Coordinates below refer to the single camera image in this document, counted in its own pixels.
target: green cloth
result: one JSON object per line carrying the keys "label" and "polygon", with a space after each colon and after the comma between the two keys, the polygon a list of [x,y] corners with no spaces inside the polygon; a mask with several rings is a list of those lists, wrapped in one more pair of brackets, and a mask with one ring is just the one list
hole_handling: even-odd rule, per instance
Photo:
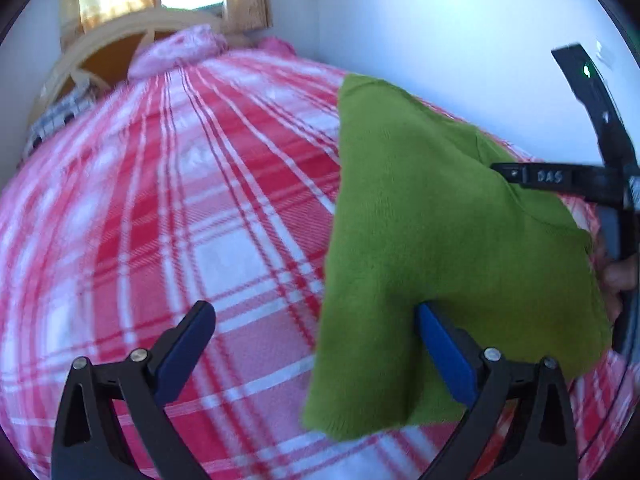
{"label": "green cloth", "polygon": [[508,184],[513,159],[476,127],[381,80],[338,97],[342,180],[303,424],[337,440],[456,420],[414,332],[435,300],[481,347],[556,357],[567,380],[610,342],[591,236],[557,196]]}

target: plaid pattern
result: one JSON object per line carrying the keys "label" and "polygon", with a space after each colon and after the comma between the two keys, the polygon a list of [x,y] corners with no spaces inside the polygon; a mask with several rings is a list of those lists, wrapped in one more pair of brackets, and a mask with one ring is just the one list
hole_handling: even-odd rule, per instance
{"label": "plaid pattern", "polygon": [[97,89],[86,79],[60,101],[51,105],[27,133],[27,143],[22,150],[24,162],[45,140],[53,137],[82,113],[93,108],[97,101]]}
{"label": "plaid pattern", "polygon": [[[442,448],[454,424],[342,444],[299,424],[339,184],[343,76],[245,51],[122,86],[8,186],[0,424],[40,478],[73,358],[148,348],[199,299],[216,307],[216,334],[166,412],[212,478],[416,479]],[[566,202],[597,230],[583,202]],[[630,416],[632,373],[615,395],[623,369],[609,353],[572,387],[581,452],[596,435],[581,478]],[[138,465],[156,476],[117,409]]]}

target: screw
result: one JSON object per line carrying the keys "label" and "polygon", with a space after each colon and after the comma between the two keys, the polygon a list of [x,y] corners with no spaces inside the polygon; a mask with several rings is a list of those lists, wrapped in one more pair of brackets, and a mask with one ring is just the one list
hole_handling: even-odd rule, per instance
{"label": "screw", "polygon": [[74,368],[74,370],[82,370],[86,366],[86,363],[87,363],[86,357],[78,357],[74,359],[74,363],[72,364],[72,367]]}
{"label": "screw", "polygon": [[484,351],[484,357],[491,362],[497,362],[502,357],[502,354],[497,348],[487,348]]}
{"label": "screw", "polygon": [[144,348],[136,348],[133,352],[131,352],[129,357],[131,357],[131,360],[133,362],[139,363],[144,361],[147,355],[148,352]]}
{"label": "screw", "polygon": [[545,366],[547,368],[550,368],[551,370],[555,370],[556,368],[558,368],[558,361],[556,361],[552,357],[545,357],[544,362],[545,362]]}

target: pillow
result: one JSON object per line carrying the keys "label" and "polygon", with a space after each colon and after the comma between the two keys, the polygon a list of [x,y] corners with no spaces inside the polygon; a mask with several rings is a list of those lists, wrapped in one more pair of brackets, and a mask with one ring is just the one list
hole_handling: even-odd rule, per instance
{"label": "pillow", "polygon": [[20,165],[33,155],[45,140],[50,139],[75,118],[93,108],[99,95],[99,88],[89,79],[85,79],[69,94],[51,105],[29,128]]}
{"label": "pillow", "polygon": [[296,49],[293,48],[293,45],[287,43],[280,38],[276,38],[275,36],[269,36],[268,38],[264,38],[258,43],[258,48],[260,50],[266,50],[267,52],[271,52],[272,54],[279,54],[280,56],[296,56]]}
{"label": "pillow", "polygon": [[210,25],[195,25],[137,52],[129,66],[127,78],[146,79],[177,66],[219,56],[227,50],[228,44],[222,34],[213,32]]}

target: wooden headboard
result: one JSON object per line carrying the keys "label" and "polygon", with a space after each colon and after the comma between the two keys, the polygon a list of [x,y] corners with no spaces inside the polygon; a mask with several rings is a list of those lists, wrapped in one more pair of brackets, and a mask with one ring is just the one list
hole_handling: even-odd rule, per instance
{"label": "wooden headboard", "polygon": [[[208,23],[222,30],[222,19],[208,12],[148,9],[121,16],[81,36],[60,58],[31,108],[33,124],[54,102],[82,80],[89,79],[104,91],[127,78],[136,50],[184,28]],[[226,34],[231,48],[250,46],[242,34]]]}

